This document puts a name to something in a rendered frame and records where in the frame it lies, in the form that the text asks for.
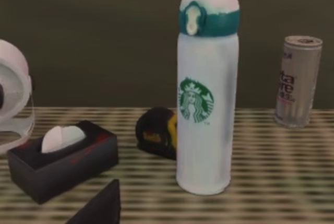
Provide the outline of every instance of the white bottle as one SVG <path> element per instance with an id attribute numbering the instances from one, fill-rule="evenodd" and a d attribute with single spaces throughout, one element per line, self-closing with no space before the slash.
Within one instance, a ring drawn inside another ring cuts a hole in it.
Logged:
<path id="1" fill-rule="evenodd" d="M 177 173 L 181 188 L 230 183 L 238 64 L 238 0 L 182 0 L 177 46 Z"/>

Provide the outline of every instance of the white headphones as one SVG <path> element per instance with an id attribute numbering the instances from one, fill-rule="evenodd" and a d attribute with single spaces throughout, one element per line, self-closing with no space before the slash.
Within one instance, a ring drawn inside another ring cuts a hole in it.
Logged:
<path id="1" fill-rule="evenodd" d="M 0 154 L 25 143 L 34 127 L 34 111 L 28 118 L 15 118 L 32 96 L 26 58 L 14 45 L 0 40 L 0 132 L 14 132 L 18 140 L 0 145 Z"/>

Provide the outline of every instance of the teal band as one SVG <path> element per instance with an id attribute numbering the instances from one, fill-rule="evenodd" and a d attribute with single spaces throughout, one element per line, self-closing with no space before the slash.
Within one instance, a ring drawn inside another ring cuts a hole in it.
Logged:
<path id="1" fill-rule="evenodd" d="M 191 2 L 183 11 L 179 12 L 178 25 L 180 33 L 188 35 L 186 30 L 188 16 L 186 12 L 192 6 L 197 6 L 201 12 L 201 15 L 197 18 L 198 31 L 194 36 L 223 37 L 237 33 L 240 20 L 239 10 L 231 13 L 208 15 L 205 8 L 200 6 L 196 1 Z"/>

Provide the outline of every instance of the table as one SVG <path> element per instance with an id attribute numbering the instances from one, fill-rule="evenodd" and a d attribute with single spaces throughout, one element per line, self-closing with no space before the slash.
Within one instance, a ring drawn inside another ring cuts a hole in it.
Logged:
<path id="1" fill-rule="evenodd" d="M 116 133 L 120 163 L 38 206 L 10 180 L 0 159 L 0 223 L 63 224 L 112 179 L 121 182 L 122 224 L 334 223 L 334 111 L 313 110 L 304 129 L 278 127 L 272 110 L 237 109 L 232 181 L 216 196 L 175 182 L 175 161 L 136 148 L 145 108 L 36 108 L 34 137 L 87 119 Z"/>

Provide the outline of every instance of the yellow label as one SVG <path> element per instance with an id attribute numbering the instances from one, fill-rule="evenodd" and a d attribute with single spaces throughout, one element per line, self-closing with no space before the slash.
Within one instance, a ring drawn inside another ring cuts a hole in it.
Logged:
<path id="1" fill-rule="evenodd" d="M 161 142 L 161 138 L 159 134 L 144 132 L 143 135 L 144 135 L 144 139 L 147 140 L 148 142 L 157 142 L 157 143 Z"/>
<path id="2" fill-rule="evenodd" d="M 176 146 L 177 146 L 176 123 L 177 123 L 177 118 L 176 118 L 176 114 L 175 114 L 168 121 L 168 132 L 171 135 L 172 146 L 175 148 L 175 150 L 176 150 Z"/>

